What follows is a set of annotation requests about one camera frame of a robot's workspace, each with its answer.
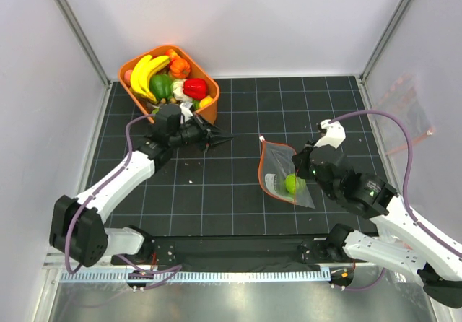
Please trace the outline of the light green round fruit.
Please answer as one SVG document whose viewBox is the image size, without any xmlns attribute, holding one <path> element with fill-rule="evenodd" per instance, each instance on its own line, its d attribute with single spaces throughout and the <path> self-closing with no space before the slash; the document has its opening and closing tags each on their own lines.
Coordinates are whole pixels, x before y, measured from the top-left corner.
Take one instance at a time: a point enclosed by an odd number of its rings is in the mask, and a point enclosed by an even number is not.
<svg viewBox="0 0 462 322">
<path fill-rule="evenodd" d="M 295 174 L 289 174 L 284 180 L 284 185 L 287 192 L 292 195 L 301 193 L 306 188 L 305 180 Z"/>
</svg>

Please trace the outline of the clear zip bag red zipper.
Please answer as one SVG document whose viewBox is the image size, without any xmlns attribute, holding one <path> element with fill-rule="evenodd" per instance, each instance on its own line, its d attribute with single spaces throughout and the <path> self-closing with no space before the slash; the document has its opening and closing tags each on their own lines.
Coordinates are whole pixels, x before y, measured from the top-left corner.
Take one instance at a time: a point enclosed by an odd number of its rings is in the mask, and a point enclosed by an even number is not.
<svg viewBox="0 0 462 322">
<path fill-rule="evenodd" d="M 315 208 L 312 196 L 307 186 L 301 193 L 292 195 L 287 192 L 284 180 L 289 174 L 295 174 L 295 167 L 291 157 L 296 151 L 286 145 L 270 142 L 263 135 L 261 142 L 261 157 L 258 166 L 258 181 L 263 191 L 272 198 L 285 201 L 294 206 Z"/>
</svg>

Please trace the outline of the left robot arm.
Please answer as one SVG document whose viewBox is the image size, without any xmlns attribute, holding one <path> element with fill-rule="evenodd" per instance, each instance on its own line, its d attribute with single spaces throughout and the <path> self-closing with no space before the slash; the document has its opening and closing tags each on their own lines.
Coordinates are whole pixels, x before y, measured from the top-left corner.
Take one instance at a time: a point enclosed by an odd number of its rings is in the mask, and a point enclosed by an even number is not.
<svg viewBox="0 0 462 322">
<path fill-rule="evenodd" d="M 136 226 L 107 228 L 107 218 L 141 183 L 158 173 L 173 152 L 195 144 L 203 152 L 233 136 L 181 105 L 163 105 L 151 116 L 147 135 L 134 145 L 126 125 L 128 151 L 122 161 L 95 185 L 75 197 L 63 195 L 53 209 L 50 245 L 64 254 L 70 274 L 94 266 L 104 257 L 145 265 L 154 256 L 154 238 Z"/>
</svg>

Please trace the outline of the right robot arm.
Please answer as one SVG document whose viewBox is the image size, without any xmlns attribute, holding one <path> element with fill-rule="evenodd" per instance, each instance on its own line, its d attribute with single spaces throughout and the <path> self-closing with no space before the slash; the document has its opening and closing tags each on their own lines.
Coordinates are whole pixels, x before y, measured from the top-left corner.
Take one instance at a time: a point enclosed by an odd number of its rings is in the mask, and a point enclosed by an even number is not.
<svg viewBox="0 0 462 322">
<path fill-rule="evenodd" d="M 347 156 L 326 145 L 308 144 L 292 157 L 297 176 L 312 178 L 322 192 L 348 212 L 389 229 L 404 245 L 371 238 L 337 224 L 316 249 L 332 261 L 368 261 L 415 279 L 434 300 L 461 307 L 461 255 L 441 242 L 448 236 L 412 217 L 398 191 L 377 175 L 357 172 Z"/>
</svg>

